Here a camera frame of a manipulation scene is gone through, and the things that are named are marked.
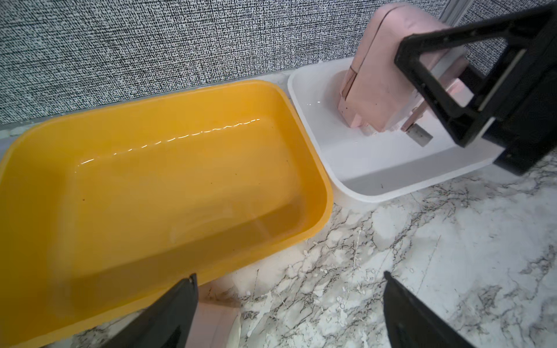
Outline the yellow plastic tray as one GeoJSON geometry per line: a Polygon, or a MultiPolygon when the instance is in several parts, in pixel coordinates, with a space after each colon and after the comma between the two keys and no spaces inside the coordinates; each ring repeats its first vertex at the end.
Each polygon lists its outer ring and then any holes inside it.
{"type": "Polygon", "coordinates": [[[314,236],[332,187],[261,80],[53,118],[1,159],[1,346],[41,347],[314,236]]]}

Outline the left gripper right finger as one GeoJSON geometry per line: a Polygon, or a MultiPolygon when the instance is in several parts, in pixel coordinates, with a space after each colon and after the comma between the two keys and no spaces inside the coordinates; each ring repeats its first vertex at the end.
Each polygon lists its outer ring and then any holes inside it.
{"type": "Polygon", "coordinates": [[[392,347],[473,348],[390,272],[384,278],[384,318],[392,347]]]}

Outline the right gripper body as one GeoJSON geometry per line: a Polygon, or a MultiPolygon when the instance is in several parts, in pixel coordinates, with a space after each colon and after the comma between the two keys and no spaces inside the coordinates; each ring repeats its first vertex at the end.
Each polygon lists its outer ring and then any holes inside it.
{"type": "Polygon", "coordinates": [[[485,33],[507,48],[491,74],[483,107],[495,121],[483,137],[503,147],[498,167],[523,175],[556,147],[556,9],[502,17],[485,33]]]}

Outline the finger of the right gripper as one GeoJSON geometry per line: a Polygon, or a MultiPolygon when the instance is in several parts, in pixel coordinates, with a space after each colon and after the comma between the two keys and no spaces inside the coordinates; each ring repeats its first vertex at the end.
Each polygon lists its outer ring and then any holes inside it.
{"type": "Polygon", "coordinates": [[[495,121],[494,116],[484,111],[483,104],[495,90],[497,82],[491,74],[503,53],[490,73],[483,75],[459,51],[480,41],[506,41],[488,38],[485,33],[502,17],[407,36],[395,55],[396,66],[422,95],[452,140],[461,147],[468,146],[479,135],[484,136],[495,121]]]}

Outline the white plastic tray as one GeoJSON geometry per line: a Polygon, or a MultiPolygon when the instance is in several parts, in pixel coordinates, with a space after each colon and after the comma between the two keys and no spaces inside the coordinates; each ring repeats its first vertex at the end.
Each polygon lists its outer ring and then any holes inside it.
{"type": "Polygon", "coordinates": [[[296,69],[290,97],[334,190],[334,202],[360,209],[490,165],[503,148],[477,137],[463,148],[427,110],[418,126],[432,140],[420,146],[401,130],[349,128],[339,114],[339,89],[349,58],[296,69]]]}

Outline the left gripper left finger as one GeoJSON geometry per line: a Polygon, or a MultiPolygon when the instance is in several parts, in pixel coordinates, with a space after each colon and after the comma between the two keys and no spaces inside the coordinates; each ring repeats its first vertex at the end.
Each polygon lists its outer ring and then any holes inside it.
{"type": "Polygon", "coordinates": [[[105,347],[185,347],[199,303],[197,275],[169,289],[105,347]]]}

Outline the pink sharpener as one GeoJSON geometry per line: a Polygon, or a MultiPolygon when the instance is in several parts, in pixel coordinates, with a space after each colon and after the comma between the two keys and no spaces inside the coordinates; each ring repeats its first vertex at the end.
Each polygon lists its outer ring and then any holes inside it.
{"type": "Polygon", "coordinates": [[[407,3],[385,4],[373,14],[347,70],[338,110],[350,128],[400,130],[420,146],[432,140],[417,121],[429,107],[395,64],[401,41],[448,25],[407,3]]]}
{"type": "Polygon", "coordinates": [[[241,312],[238,307],[200,302],[185,348],[238,348],[241,325],[241,312]]]}

